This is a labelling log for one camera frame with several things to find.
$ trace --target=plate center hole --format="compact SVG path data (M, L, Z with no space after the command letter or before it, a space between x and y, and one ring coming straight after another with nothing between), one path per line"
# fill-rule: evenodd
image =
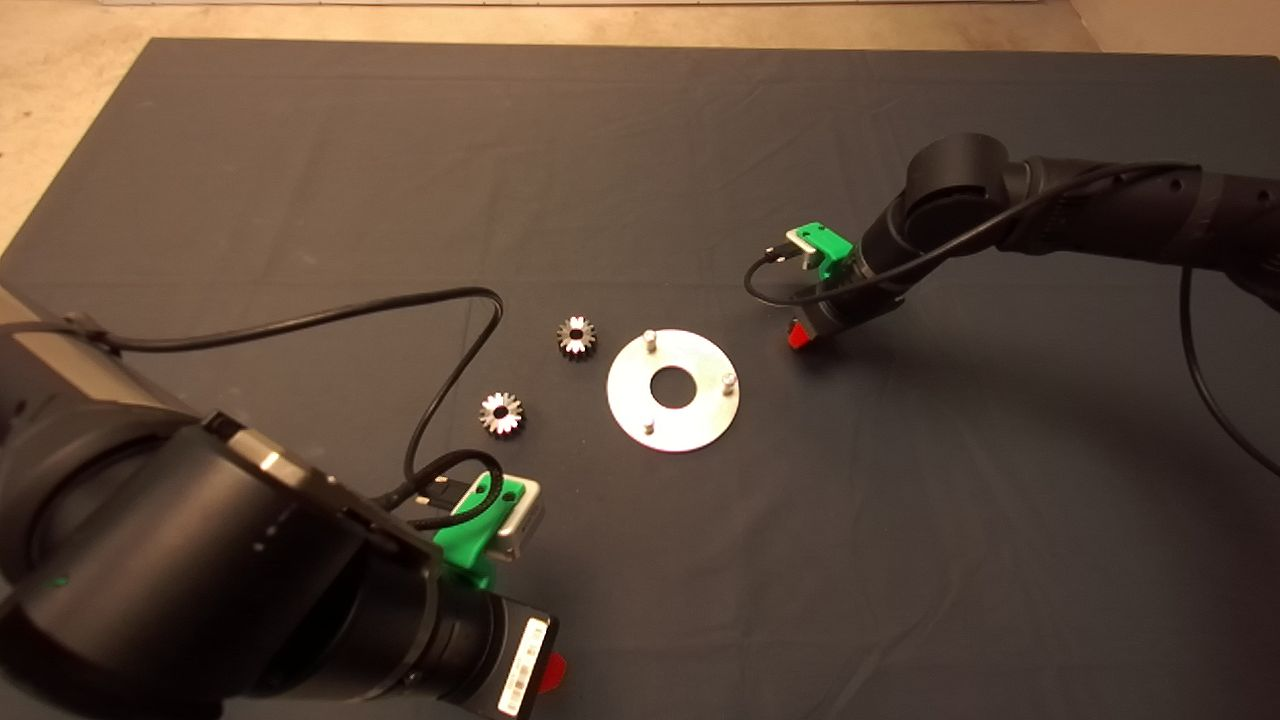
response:
M649 392L663 407L672 410L684 407L694 401L698 395L698 383L694 377L681 368L663 368L653 374L649 380Z

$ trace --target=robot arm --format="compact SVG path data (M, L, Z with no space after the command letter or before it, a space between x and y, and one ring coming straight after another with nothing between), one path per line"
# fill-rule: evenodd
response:
M1091 177L1100 179L1080 182ZM1071 183L1078 187L1062 190ZM984 223L961 246L940 252ZM896 309L943 260L988 247L1217 270L1280 310L1280 181L1174 163L1015 163L983 135L951 136L916 154L902 193L858 243L817 223L788 240L763 260L804 255L819 270L815 292L768 299L748 284L756 297L796 307L788 340L797 350ZM909 263L914 268L901 272Z
M0 671L12 682L91 717L396 693L529 717L553 616L488 592L439 536L428 542L252 428L200 420L52 320L0 288L0 574L13 585ZM494 497L497 469L470 492L485 480Z

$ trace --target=metal plate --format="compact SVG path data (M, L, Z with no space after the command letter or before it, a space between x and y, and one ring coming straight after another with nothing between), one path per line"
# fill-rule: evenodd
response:
M649 383L664 368L680 368L694 378L698 389L689 405L667 407L654 400ZM732 380L730 391L726 380ZM737 372L724 351L703 336L671 329L645 331L627 343L613 359L607 387L609 410L622 430L663 452L687 452L714 442L733 423L741 397Z

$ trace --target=green 3d-printed bracket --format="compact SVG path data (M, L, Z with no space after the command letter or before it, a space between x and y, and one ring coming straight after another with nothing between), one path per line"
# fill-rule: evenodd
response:
M468 493L458 503L454 512L466 512L484 502L485 493L493 484L489 482L489 473L476 479L474 492ZM453 566L462 577L471 580L477 588L485 589L493 583L493 562L485 557L484 551L493 541L493 536L502 528L502 524L511 515L512 509L525 496L525 484L520 480L503 478L502 497L481 512L477 518L467 520L461 525L444 528L435 533L431 539L444 550L444 561Z
M852 242L840 237L836 231L822 223L800 225L794 232L822 256L822 261L818 264L818 277L823 281L829 281L836 268L854 252Z

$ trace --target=black cable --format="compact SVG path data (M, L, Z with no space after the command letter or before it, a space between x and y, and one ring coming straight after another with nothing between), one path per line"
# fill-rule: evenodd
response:
M1204 402L1204 407L1208 409L1208 414L1235 441L1235 445L1240 446L1240 450L1257 460L1260 465L1270 470L1274 475L1280 477L1280 464L1267 457L1258 446L1244 437L1244 433L1222 411L1222 407L1213 398L1213 393L1210 392L1208 386L1204 383L1199 357L1196 355L1196 336L1192 333L1192 268L1183 268L1183 278L1178 290L1178 319L1183 331L1183 355L1187 357L1187 370L1190 373L1192 384L1196 386L1196 392L1201 396L1201 401Z
M502 495L504 482L502 466L498 461L488 452L479 450L453 450L445 452L424 465L422 469L415 473L412 478L401 483L396 489L374 498L374 502L379 507L390 511L415 495L425 493L426 487L434 483L435 478L443 475L449 469L466 462L467 460L479 461L484 465L485 470L489 471L489 478L492 480L489 483L490 487L484 500L480 501L480 505L476 505L465 512L458 512L457 515L410 520L408 524L416 530L439 530L440 528L451 528L453 525L461 525L462 523L474 520L498 501L498 496Z
M223 347L228 345L251 342L284 333L292 333L307 328L314 328L328 323L337 323L339 320L358 318L361 315L369 315L372 313L383 313L387 310L397 310L402 307L416 307L421 305L431 305L435 302L445 302L449 300L460 300L465 297L480 297L490 301L493 304L493 315L489 318L489 322L485 324L484 329L480 331L480 334L476 336L475 341L471 342L471 346L467 347L466 352L462 355L462 359L458 361L458 364L454 365L453 370L449 373L449 377L444 379L444 383L440 386L440 389L436 391L435 397L431 398L426 409L422 411L422 415L417 419L417 423L413 425L413 432L410 433L410 439L404 448L404 457L402 459L401 470L403 473L404 482L411 483L413 478L417 475L417 471L413 469L413 464L417 460L417 452L422 445L422 436L426 433L426 427L431 423L431 419L435 416L435 413L440 409L440 405L444 402L444 397L449 393L451 389L453 389L453 386L457 384L458 378L462 377L462 373L467 369L467 366L471 364L475 356L480 352L480 348L484 347L484 343L489 340L489 336L492 336L494 329L497 329L498 323L502 322L502 313L503 313L502 297L499 297L497 292L489 288L457 287L434 292L397 295L393 297L384 297L380 300L371 300L366 302L346 305L342 307L334 307L330 310L321 310L319 313L312 313L310 315L303 315L301 318L278 320L274 323L256 325L252 328L243 328L237 331L228 331L228 332L212 333L189 338L140 340L140 338L122 337L113 333L104 333L95 340L115 351L188 352L193 350L209 350L212 347ZM433 460L431 464L435 464L440 459ZM500 487L500 480L495 482L495 487Z
M925 252L924 255L920 255L919 258L915 258L908 263L902 263L896 268L890 268L888 270L878 273L870 278L865 278L861 282L842 286L835 290L828 290L826 292L817 292L813 295L804 295L799 297L772 297L756 290L754 283L755 273L764 265L768 265L769 263L777 263L786 259L781 254L765 252L764 256L762 256L755 263L751 263L751 266L748 268L746 274L742 277L742 287L746 288L748 295L750 295L751 297L767 305L773 305L776 307L800 307L804 305L812 305L814 302L835 300L837 297L844 297L845 295L850 295L860 290L865 290L868 287L874 287L883 282L905 275L929 263L942 261L948 256L951 256L952 254L955 254L957 250L963 249L965 245L973 242L975 238L979 238L984 233L1018 218L1027 210L1057 200L1059 197L1066 195L1068 192L1079 190L1082 187L1087 187L1098 181L1105 181L1128 173L1164 173L1170 170L1194 169L1198 167L1199 165L1193 165L1188 163L1128 163L1121 165L1107 165L1103 168L1089 170L1087 173L1075 176L1069 181L1064 181L1059 184L1055 184L1053 187L1050 187L1048 190L1041 192L1039 195L1028 197L1027 200L1023 200L1021 202L1007 208L1006 210L993 215L991 219L954 237L952 240L940 245L938 247Z

